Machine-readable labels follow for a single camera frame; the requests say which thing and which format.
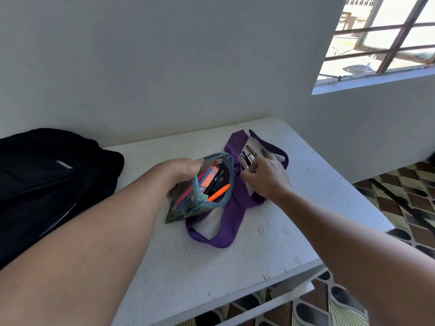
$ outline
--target purple strap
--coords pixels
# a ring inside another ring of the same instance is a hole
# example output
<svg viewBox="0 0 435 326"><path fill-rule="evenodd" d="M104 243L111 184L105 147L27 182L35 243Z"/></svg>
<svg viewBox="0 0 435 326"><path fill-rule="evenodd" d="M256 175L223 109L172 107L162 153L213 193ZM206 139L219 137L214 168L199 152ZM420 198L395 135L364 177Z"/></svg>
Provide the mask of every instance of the purple strap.
<svg viewBox="0 0 435 326"><path fill-rule="evenodd" d="M288 166L288 156L280 148L272 145L268 142L263 141L258 137L252 130L249 129L249 134L251 137L255 138L264 148L269 152L279 154L285 158L282 165L284 169ZM240 224L242 223L244 213L246 209L257 207L265 202L265 198L260 196L257 192L254 192L252 196L248 194L246 182L239 178L242 171L242 166L240 165L238 156L242 152L248 135L243 130L233 132L230 139L228 140L224 151L231 154L234 162L234 187L231 198L225 207L225 211L222 215L222 220L220 222L220 230L212 239L207 239L198 231L196 231L193 226L198 222L202 221L210 212L205 212L193 217L186 219L186 228L188 230L188 235L199 242L207 243L211 246L218 248L227 248L230 246L234 239L236 238L237 231L239 230Z"/></svg>

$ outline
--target left arm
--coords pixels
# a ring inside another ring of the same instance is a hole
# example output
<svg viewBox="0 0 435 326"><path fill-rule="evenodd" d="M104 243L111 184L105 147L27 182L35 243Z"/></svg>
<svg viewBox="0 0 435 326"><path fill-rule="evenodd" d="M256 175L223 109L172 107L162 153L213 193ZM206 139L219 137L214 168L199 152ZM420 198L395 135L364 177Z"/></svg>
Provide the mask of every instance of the left arm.
<svg viewBox="0 0 435 326"><path fill-rule="evenodd" d="M166 193L203 160L168 160L61 226L0 271L1 325L110 325Z"/></svg>

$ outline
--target right arm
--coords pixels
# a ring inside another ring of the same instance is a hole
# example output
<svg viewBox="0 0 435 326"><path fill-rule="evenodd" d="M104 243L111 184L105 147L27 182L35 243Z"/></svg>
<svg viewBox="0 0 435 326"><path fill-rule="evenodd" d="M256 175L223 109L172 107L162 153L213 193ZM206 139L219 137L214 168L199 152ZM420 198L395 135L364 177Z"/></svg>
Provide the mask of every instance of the right arm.
<svg viewBox="0 0 435 326"><path fill-rule="evenodd" d="M392 326L433 324L435 260L301 197L273 155L256 158L242 178L287 214L340 284L377 320Z"/></svg>

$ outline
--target clear pencil case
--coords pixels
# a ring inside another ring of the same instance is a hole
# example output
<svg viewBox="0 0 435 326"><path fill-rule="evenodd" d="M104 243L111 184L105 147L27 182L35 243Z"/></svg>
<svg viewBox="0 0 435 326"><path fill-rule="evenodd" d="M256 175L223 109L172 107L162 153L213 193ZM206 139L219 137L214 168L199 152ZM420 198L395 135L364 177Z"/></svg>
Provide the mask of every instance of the clear pencil case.
<svg viewBox="0 0 435 326"><path fill-rule="evenodd" d="M219 190L231 186L214 201L213 195ZM178 183L172 191L171 205L166 223L187 219L228 203L234 186L233 158L225 152L215 153L204 158L198 175L191 181Z"/></svg>

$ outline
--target right hand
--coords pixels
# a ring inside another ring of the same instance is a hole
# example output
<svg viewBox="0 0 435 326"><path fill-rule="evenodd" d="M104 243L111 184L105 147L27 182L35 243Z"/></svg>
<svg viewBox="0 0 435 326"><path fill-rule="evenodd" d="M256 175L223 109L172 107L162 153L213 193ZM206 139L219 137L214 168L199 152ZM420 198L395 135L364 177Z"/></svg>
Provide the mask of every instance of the right hand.
<svg viewBox="0 0 435 326"><path fill-rule="evenodd" d="M290 179L273 154L266 158L255 158L249 169L241 173L241 177L255 192L272 201L291 190Z"/></svg>

